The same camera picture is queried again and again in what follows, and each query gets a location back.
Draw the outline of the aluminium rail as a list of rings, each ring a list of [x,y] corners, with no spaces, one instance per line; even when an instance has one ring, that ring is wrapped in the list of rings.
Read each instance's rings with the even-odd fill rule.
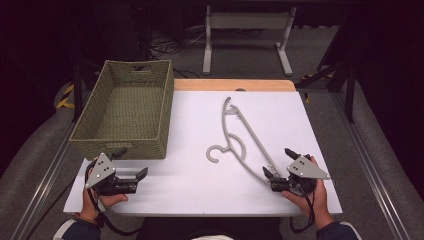
[[[71,122],[67,128],[59,148],[50,161],[50,165],[43,175],[42,180],[37,185],[35,193],[33,194],[31,201],[29,202],[24,214],[17,224],[10,240],[26,240],[30,236],[30,232],[34,229],[36,218],[54,185],[59,171],[63,166],[64,158],[69,151],[68,139],[74,129],[74,126],[75,124]]]
[[[330,97],[341,116],[344,127],[347,129],[355,149],[359,155],[359,162],[366,176],[368,183],[373,191],[373,194],[378,202],[389,228],[395,240],[411,240],[408,231],[402,222],[393,201],[384,186],[377,169],[375,168],[368,151],[365,148],[359,132],[355,125],[349,121],[344,111],[344,102],[341,96],[331,93]]]

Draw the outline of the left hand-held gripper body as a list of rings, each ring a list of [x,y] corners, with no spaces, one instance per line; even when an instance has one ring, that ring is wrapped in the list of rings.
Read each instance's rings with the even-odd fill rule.
[[[101,153],[92,166],[91,174],[85,181],[84,188],[92,189],[98,195],[134,194],[137,179],[120,179],[108,155]]]

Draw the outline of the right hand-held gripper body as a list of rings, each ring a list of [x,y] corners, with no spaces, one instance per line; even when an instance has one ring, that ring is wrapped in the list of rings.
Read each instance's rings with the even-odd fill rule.
[[[287,167],[289,176],[282,178],[270,175],[270,187],[273,192],[289,191],[298,196],[307,196],[317,185],[317,180],[330,180],[331,177],[310,160],[309,155],[300,155]]]

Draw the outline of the green woven basket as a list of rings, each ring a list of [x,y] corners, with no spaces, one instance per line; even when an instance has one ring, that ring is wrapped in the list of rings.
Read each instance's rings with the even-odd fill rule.
[[[174,75],[169,60],[108,60],[70,136],[86,158],[122,148],[129,160],[167,154]]]

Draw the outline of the yellow black hazard tape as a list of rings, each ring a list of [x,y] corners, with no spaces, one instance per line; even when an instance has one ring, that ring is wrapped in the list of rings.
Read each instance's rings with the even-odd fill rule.
[[[71,96],[71,93],[74,90],[74,84],[73,83],[69,83],[68,86],[66,87],[66,89],[63,92],[63,95],[61,97],[61,99],[59,100],[59,102],[57,103],[56,107],[57,108],[74,108],[75,104],[73,102],[69,101],[69,97]]]

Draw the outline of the grey metal desk frame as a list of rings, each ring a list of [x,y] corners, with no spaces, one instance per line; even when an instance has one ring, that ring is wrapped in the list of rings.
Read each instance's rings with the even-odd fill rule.
[[[296,15],[296,7],[276,13],[265,12],[214,12],[210,5],[206,8],[205,17],[205,48],[203,59],[203,74],[211,73],[212,63],[212,30],[213,29],[259,29],[281,30],[283,35],[280,42],[275,44],[281,66],[286,76],[292,76],[293,71],[289,63],[286,46]]]

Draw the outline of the person's left hand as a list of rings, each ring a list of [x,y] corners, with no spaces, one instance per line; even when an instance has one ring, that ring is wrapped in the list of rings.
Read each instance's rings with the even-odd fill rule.
[[[89,193],[91,189],[83,189],[83,207],[79,213],[79,217],[83,220],[93,222],[99,215],[100,210],[96,209],[97,204],[90,199]],[[120,202],[127,202],[128,197],[125,194],[117,194],[113,196],[99,196],[92,194],[93,198],[100,201],[106,208],[110,208]]]

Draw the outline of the grey plastic clothes hanger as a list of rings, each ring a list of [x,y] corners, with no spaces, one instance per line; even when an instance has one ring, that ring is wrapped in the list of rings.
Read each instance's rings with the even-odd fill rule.
[[[262,155],[265,157],[267,161],[267,166],[265,169],[270,173],[271,177],[281,177],[282,174],[280,170],[278,169],[277,165],[269,155],[268,151],[265,149],[264,145],[261,143],[260,139],[257,137],[256,133],[248,123],[247,119],[241,112],[241,110],[231,104],[231,97],[227,97],[223,103],[222,112],[221,112],[221,123],[222,123],[222,129],[224,133],[224,137],[226,140],[226,146],[220,146],[220,145],[211,145],[206,150],[206,157],[207,159],[217,164],[219,162],[219,159],[212,156],[212,152],[214,150],[219,150],[221,153],[228,153],[231,152],[234,157],[238,160],[238,162],[243,166],[245,170],[247,170],[252,176],[254,176],[259,181],[263,182],[265,185],[270,185],[270,180],[267,176],[262,176],[256,173],[246,162],[247,157],[247,148],[245,142],[236,134],[230,132],[228,130],[228,124],[227,124],[227,117],[228,116],[236,116],[238,117],[241,122],[243,123],[243,126],[248,131],[249,135],[252,137],[253,141],[255,142],[256,146],[259,148]]]

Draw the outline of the black metal stand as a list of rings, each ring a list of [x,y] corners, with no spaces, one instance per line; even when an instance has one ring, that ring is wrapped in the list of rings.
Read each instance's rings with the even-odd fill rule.
[[[80,58],[73,65],[74,122],[77,122],[84,108],[83,87],[92,90],[99,74],[100,66],[88,59]]]
[[[344,112],[350,123],[353,123],[353,100],[355,91],[355,68],[354,65],[348,62],[340,62],[328,66],[323,70],[318,71],[312,76],[306,76],[304,80],[295,84],[297,89],[303,89],[312,83],[323,79],[325,76],[331,74],[326,89],[329,92],[339,92],[343,86],[346,86]]]

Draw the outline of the person's right hand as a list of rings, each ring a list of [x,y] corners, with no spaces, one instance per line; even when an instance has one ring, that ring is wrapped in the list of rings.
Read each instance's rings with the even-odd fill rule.
[[[297,196],[289,191],[282,191],[281,195],[298,206],[306,217],[310,215],[311,210],[307,200],[304,197]],[[334,221],[333,217],[328,211],[327,191],[322,179],[317,180],[315,191],[308,195],[308,199],[313,206],[315,215],[314,226],[317,230],[321,230]]]

